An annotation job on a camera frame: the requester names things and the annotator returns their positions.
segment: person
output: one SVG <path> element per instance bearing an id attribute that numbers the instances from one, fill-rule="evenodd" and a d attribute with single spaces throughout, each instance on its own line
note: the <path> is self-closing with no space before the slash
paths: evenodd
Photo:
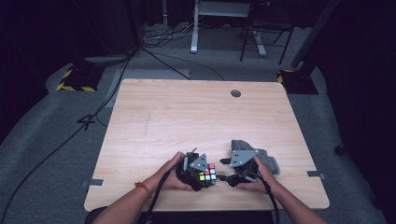
<path id="1" fill-rule="evenodd" d="M 154 175 L 145 179 L 138 188 L 132 189 L 121 198 L 116 200 L 109 207 L 103 207 L 100 209 L 100 213 L 97 215 L 97 217 L 95 217 L 93 223 L 134 223 L 138 219 L 141 209 L 148 201 L 150 195 L 155 193 L 163 174 L 165 174 L 183 157 L 184 154 L 182 152 L 178 152 L 172 158 L 172 160 L 167 161 Z M 257 156 L 254 157 L 254 161 L 259 165 L 259 172 L 261 173 L 263 179 L 271 186 L 272 193 L 274 194 L 277 201 L 282 205 L 286 213 L 290 216 L 292 223 L 326 223 L 326 221 L 322 219 L 315 211 L 306 206 L 279 182 L 277 182 L 268 167 L 262 163 L 262 161 Z M 268 193 L 260 179 L 258 179 L 257 182 L 240 183 L 236 186 L 236 188 L 241 190 L 254 190 L 263 194 Z M 171 174 L 163 183 L 162 190 L 166 189 L 192 190 L 191 186 L 178 180 L 175 172 L 171 172 Z"/>

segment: gray floor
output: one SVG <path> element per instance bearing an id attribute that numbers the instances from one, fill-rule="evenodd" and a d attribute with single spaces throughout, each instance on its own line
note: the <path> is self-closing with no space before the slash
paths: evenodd
<path id="1" fill-rule="evenodd" d="M 273 82 L 278 70 L 290 68 L 293 56 L 308 34 L 308 29 L 296 29 L 282 65 L 277 64 L 281 49 L 267 48 L 268 56 L 260 57 L 255 46 L 248 46 L 244 61 L 239 62 L 242 41 L 238 40 L 239 30 L 231 28 L 203 30 L 197 54 L 190 54 L 190 36 L 148 50 L 204 64 L 225 80 Z M 176 69 L 190 71 L 191 79 L 220 80 L 206 67 L 157 56 Z M 67 67 L 68 64 L 48 79 L 49 95 L 20 120 L 0 146 L 1 210 L 23 177 L 77 130 L 76 121 L 96 111 L 120 68 L 115 65 L 106 69 L 98 92 L 56 91 Z M 169 70 L 142 50 L 128 64 L 129 71 L 135 69 Z M 319 70 L 314 71 L 312 78 L 319 95 L 289 95 L 289 99 L 315 165 L 327 176 L 323 185 L 330 207 L 318 212 L 329 223 L 386 223 L 382 213 L 371 205 L 370 188 L 351 159 L 333 153 L 341 140 L 326 84 Z M 99 119 L 108 123 L 111 111 L 112 107 L 104 108 Z M 18 191 L 5 223 L 83 223 L 87 215 L 83 206 L 86 190 L 80 184 L 92 176 L 105 133 L 105 126 L 98 122 L 91 124 L 88 131 L 79 132 L 45 161 Z M 281 223 L 290 223 L 284 212 Z"/>

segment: tabletop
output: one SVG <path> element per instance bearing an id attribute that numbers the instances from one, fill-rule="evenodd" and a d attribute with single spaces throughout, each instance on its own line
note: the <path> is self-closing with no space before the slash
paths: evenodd
<path id="1" fill-rule="evenodd" d="M 238 91 L 239 97 L 232 96 Z M 275 82 L 124 79 L 85 208 L 107 206 L 154 174 L 178 151 L 206 154 L 218 175 L 233 169 L 231 141 L 244 140 L 275 157 L 276 179 L 311 208 L 329 200 L 283 87 Z M 150 201 L 143 210 L 149 208 Z M 200 191 L 163 190 L 154 211 L 271 210 L 267 195 L 217 181 Z"/>

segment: hazard tape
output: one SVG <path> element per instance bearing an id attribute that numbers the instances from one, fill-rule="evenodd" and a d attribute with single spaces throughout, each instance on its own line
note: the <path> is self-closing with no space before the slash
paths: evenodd
<path id="1" fill-rule="evenodd" d="M 280 70 L 276 73 L 276 78 L 277 78 L 277 82 L 283 85 L 283 77 L 282 77 L 282 73 L 293 73 L 293 70 Z"/>
<path id="2" fill-rule="evenodd" d="M 64 77 L 62 78 L 61 82 L 59 85 L 56 87 L 57 91 L 97 91 L 97 85 L 100 80 L 100 77 L 102 76 L 102 73 L 104 71 L 104 68 L 96 68 L 97 70 L 94 73 L 95 78 L 90 78 L 92 80 L 92 83 L 81 83 L 81 82 L 87 82 L 86 80 L 78 81 L 78 77 L 74 76 L 73 73 L 73 66 L 69 67 L 64 74 Z"/>

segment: rubik's cube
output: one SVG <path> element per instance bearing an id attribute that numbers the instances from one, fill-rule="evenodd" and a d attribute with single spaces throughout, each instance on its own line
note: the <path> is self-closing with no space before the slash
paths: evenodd
<path id="1" fill-rule="evenodd" d="M 215 185 L 216 184 L 216 169 L 215 163 L 209 163 L 206 167 L 206 171 L 199 173 L 199 180 L 204 185 Z"/>

